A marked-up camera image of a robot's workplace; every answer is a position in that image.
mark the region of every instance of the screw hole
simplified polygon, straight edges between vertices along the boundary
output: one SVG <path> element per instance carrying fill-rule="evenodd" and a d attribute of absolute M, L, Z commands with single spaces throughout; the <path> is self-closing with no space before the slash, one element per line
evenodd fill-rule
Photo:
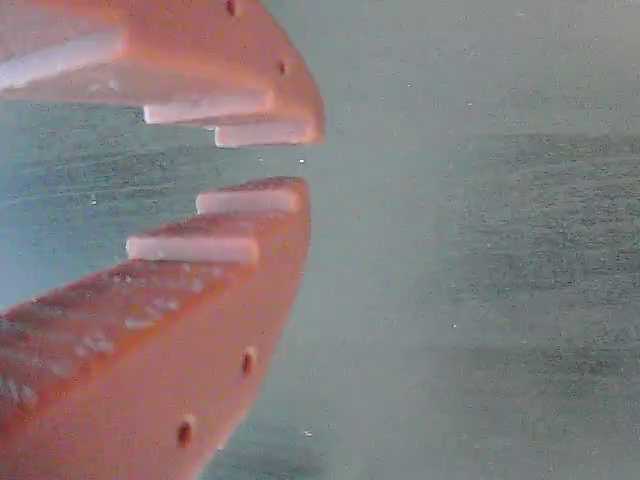
<path fill-rule="evenodd" d="M 253 372 L 256 364 L 257 354 L 255 348 L 249 347 L 242 356 L 242 374 L 248 377 Z"/>
<path fill-rule="evenodd" d="M 235 17 L 237 13 L 236 0 L 227 0 L 226 5 L 227 5 L 227 13 L 232 17 Z"/>
<path fill-rule="evenodd" d="M 195 418 L 188 416 L 178 427 L 177 438 L 178 446 L 186 448 L 189 446 L 195 436 Z"/>
<path fill-rule="evenodd" d="M 282 60 L 278 60 L 278 72 L 281 77 L 287 74 L 287 65 Z"/>

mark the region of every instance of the orange plastic gripper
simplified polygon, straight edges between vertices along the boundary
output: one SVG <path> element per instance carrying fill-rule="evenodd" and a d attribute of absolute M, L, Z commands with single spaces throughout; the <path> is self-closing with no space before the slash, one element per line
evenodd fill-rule
<path fill-rule="evenodd" d="M 224 147 L 324 136 L 318 88 L 258 0 L 0 0 L 0 98 L 142 106 Z"/>
<path fill-rule="evenodd" d="M 0 315 L 0 478 L 192 478 L 255 399 L 306 260 L 307 186 L 201 194 L 129 260 Z"/>

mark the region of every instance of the small hole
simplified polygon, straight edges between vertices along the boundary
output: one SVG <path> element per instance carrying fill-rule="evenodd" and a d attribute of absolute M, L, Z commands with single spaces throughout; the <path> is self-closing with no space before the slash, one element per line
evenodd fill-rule
<path fill-rule="evenodd" d="M 189 446 L 195 435 L 195 419 L 192 417 L 184 420 L 178 427 L 178 446 L 186 448 Z"/>
<path fill-rule="evenodd" d="M 253 372 L 256 364 L 256 351 L 254 348 L 247 348 L 242 357 L 242 374 L 248 377 Z"/>
<path fill-rule="evenodd" d="M 287 74 L 287 65 L 282 60 L 278 60 L 278 72 L 280 72 L 281 77 Z"/>
<path fill-rule="evenodd" d="M 232 17 L 235 17 L 237 12 L 236 0 L 227 0 L 226 5 L 227 5 L 227 13 Z"/>

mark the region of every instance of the green-gray surface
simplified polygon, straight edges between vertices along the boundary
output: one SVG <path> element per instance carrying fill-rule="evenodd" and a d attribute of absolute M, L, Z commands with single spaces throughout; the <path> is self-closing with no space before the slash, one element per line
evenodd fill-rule
<path fill-rule="evenodd" d="M 640 4 L 270 6 L 326 143 L 216 150 L 132 110 L 3 104 L 0 302 L 122 258 L 197 191 L 302 175 L 304 285 L 204 478 L 637 478 Z"/>

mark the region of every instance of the orange plastic part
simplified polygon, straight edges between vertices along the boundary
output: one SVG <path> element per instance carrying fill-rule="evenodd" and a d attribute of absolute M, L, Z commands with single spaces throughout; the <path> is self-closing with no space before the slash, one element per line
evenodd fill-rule
<path fill-rule="evenodd" d="M 0 478 L 187 479 L 224 447 L 294 301 L 307 186 L 198 207 L 131 237 L 134 259 L 0 315 Z"/>
<path fill-rule="evenodd" d="M 0 0 L 0 98 L 142 106 L 224 147 L 324 136 L 318 88 L 258 0 Z"/>

